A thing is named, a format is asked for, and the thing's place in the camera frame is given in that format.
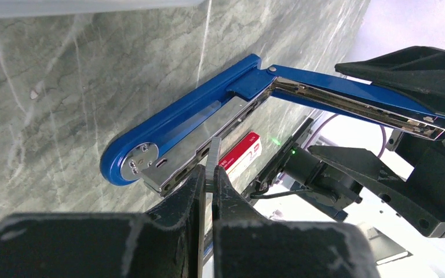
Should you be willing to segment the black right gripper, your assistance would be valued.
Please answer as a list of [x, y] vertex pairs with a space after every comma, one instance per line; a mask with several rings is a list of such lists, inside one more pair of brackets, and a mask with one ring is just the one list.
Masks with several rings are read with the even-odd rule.
[[[365, 61], [339, 63], [335, 71], [445, 113], [443, 49], [411, 46]], [[445, 237], [445, 140], [428, 141], [394, 130], [387, 149], [413, 166], [407, 182], [363, 148], [314, 145], [308, 151], [377, 195], [421, 235]]]

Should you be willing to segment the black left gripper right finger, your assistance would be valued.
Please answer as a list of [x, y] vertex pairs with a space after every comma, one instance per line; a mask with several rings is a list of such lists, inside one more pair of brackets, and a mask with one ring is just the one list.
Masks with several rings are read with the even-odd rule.
[[215, 277], [378, 277], [364, 234], [340, 222], [273, 221], [213, 173]]

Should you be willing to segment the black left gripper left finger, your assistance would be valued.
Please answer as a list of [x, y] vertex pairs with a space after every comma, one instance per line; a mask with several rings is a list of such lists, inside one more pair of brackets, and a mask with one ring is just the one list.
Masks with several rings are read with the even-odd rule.
[[0, 277], [200, 277], [205, 168], [144, 213], [20, 213], [0, 221]]

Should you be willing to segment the red white staples box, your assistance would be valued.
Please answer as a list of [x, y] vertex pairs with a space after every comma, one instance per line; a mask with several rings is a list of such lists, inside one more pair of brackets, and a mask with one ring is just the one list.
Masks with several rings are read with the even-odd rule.
[[237, 179], [262, 153], [259, 134], [247, 133], [226, 155], [219, 160], [230, 181]]

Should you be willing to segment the blue black stapler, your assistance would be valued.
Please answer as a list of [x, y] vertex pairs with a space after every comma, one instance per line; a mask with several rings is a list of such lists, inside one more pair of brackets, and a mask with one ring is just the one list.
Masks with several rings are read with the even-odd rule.
[[445, 114], [412, 97], [296, 68], [260, 67], [250, 54], [140, 125], [103, 153], [100, 170], [113, 185], [142, 180], [169, 195], [208, 153], [270, 97], [388, 126], [427, 140], [445, 139]]

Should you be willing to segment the grey staple strip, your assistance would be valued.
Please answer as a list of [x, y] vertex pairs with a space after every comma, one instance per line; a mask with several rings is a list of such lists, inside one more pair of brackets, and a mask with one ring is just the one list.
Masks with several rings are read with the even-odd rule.
[[214, 193], [215, 185], [214, 185], [214, 172], [220, 160], [220, 146], [222, 139], [221, 137], [213, 137], [210, 142], [210, 148], [207, 155], [207, 161], [205, 166], [205, 177], [206, 177], [206, 185], [205, 191], [207, 193]]

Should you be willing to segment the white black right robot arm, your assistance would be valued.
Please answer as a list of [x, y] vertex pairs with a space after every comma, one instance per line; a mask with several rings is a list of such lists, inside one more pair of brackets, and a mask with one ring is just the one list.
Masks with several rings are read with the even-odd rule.
[[382, 147], [413, 172], [403, 180], [363, 148], [303, 144], [311, 126], [306, 120], [255, 179], [257, 195], [285, 173], [297, 182], [292, 193], [339, 220], [367, 188], [423, 236], [445, 237], [445, 50], [412, 46], [335, 70], [341, 77], [278, 66], [271, 94], [393, 129], [399, 136]]

